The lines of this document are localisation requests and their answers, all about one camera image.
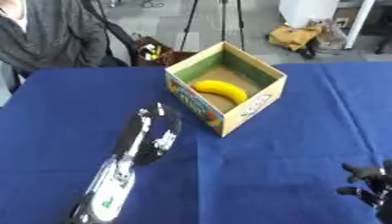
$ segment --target white stand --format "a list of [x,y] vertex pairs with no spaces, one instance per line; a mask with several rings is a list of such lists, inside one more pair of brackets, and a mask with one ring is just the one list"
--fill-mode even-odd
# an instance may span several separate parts
[[279,11],[293,28],[306,27],[311,19],[332,18],[340,0],[280,0]]
[[357,18],[353,23],[353,27],[350,30],[350,33],[347,37],[346,49],[353,48],[355,41],[360,35],[360,31],[365,24],[365,21],[370,13],[370,11],[375,5],[375,0],[364,0],[362,6],[360,7],[360,11],[358,12]]

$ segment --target robotic arm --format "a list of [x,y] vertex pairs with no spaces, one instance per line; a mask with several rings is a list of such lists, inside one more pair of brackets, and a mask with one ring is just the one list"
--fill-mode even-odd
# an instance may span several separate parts
[[[166,116],[170,128],[151,140],[153,120]],[[158,103],[140,109],[124,128],[113,155],[107,159],[81,201],[66,218],[66,224],[109,224],[120,214],[125,200],[135,185],[135,167],[149,165],[165,155],[180,132],[179,114]]]
[[338,188],[338,194],[353,195],[371,206],[382,223],[392,224],[392,160],[386,160],[384,168],[355,167],[343,164],[343,169],[351,172],[347,180],[348,183],[352,184],[363,180],[371,192],[346,186]]

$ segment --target floor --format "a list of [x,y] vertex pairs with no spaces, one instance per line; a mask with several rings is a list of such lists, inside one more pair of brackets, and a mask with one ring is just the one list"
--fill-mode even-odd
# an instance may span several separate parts
[[[109,0],[102,1],[109,5]],[[150,35],[174,49],[179,49],[194,0],[153,0],[155,4],[164,4],[161,8],[143,8],[143,1],[146,0],[122,0],[120,6],[107,9],[108,18],[121,25],[129,34]],[[220,41],[219,1],[199,0],[185,51],[203,50]],[[305,62],[298,54],[270,45],[263,38],[282,23],[278,3],[279,0],[242,1],[246,51],[270,64]],[[227,39],[240,46],[236,9],[236,1],[228,0]],[[335,55],[319,53],[316,59],[309,62],[392,60],[392,49],[390,53],[383,55],[372,53],[377,40],[376,37],[361,37],[353,50],[341,51]],[[112,48],[116,56],[127,59],[125,49],[114,38]]]

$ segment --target cardboard box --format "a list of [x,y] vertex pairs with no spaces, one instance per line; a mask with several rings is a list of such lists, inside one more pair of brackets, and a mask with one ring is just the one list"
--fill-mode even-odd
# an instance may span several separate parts
[[[195,81],[225,81],[244,89],[248,100],[235,105],[217,94],[192,89]],[[286,75],[234,45],[221,42],[166,69],[166,84],[189,109],[224,137],[278,99]]]

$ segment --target yellow banana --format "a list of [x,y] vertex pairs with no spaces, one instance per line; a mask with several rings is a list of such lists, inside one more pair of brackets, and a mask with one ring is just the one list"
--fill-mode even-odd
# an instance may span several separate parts
[[248,94],[243,89],[220,80],[201,80],[194,83],[192,87],[201,93],[225,96],[236,104],[241,104],[248,99]]

